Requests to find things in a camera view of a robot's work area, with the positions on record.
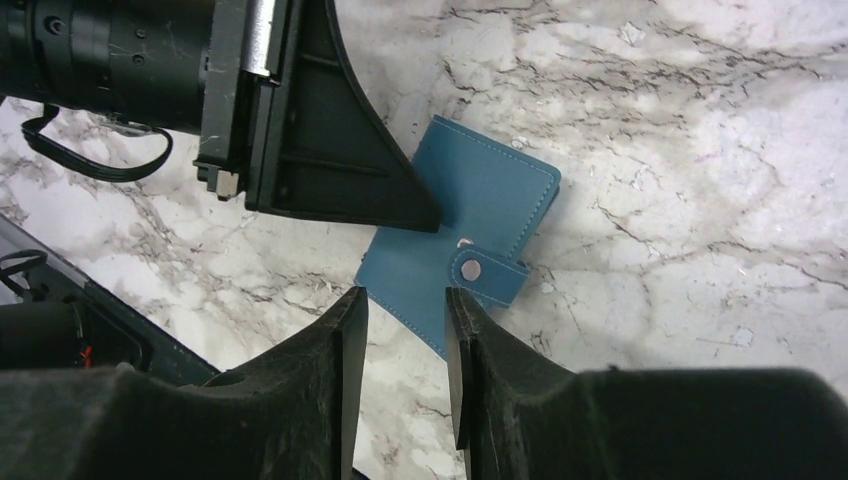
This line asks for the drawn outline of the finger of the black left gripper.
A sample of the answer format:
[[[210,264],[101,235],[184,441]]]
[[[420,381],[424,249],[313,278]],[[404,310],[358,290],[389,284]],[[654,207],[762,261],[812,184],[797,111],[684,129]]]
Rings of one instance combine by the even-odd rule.
[[[249,210],[434,232],[435,196],[366,98],[332,1],[277,1],[271,76],[257,82]]]

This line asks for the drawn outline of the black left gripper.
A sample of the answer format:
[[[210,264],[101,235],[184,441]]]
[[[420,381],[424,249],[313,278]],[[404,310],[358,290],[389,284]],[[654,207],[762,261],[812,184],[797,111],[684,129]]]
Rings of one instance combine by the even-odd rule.
[[[28,147],[86,177],[129,183],[166,155],[107,166],[45,134],[61,109],[120,134],[195,135],[198,175],[222,199],[293,190],[284,154],[299,1],[5,1],[1,95],[37,102]]]

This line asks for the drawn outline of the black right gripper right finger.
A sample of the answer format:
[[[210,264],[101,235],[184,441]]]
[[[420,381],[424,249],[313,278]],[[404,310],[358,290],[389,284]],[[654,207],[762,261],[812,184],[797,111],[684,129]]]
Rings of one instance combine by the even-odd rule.
[[[572,372],[445,292],[451,415],[471,479],[843,479],[847,405],[787,368]]]

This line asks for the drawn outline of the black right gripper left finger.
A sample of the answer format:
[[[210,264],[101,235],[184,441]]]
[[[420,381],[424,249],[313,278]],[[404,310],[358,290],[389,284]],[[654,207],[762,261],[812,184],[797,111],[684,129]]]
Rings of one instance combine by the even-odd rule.
[[[1,376],[5,479],[355,479],[368,324],[349,289],[313,323],[200,385],[130,366]]]

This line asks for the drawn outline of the blue leather card holder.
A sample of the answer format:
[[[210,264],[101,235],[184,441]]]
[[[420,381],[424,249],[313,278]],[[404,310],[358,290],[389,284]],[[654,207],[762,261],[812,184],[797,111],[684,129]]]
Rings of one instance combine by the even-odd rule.
[[[413,166],[443,209],[435,233],[377,230],[355,282],[440,357],[445,290],[507,309],[530,275],[522,253],[560,191],[555,166],[436,116]]]

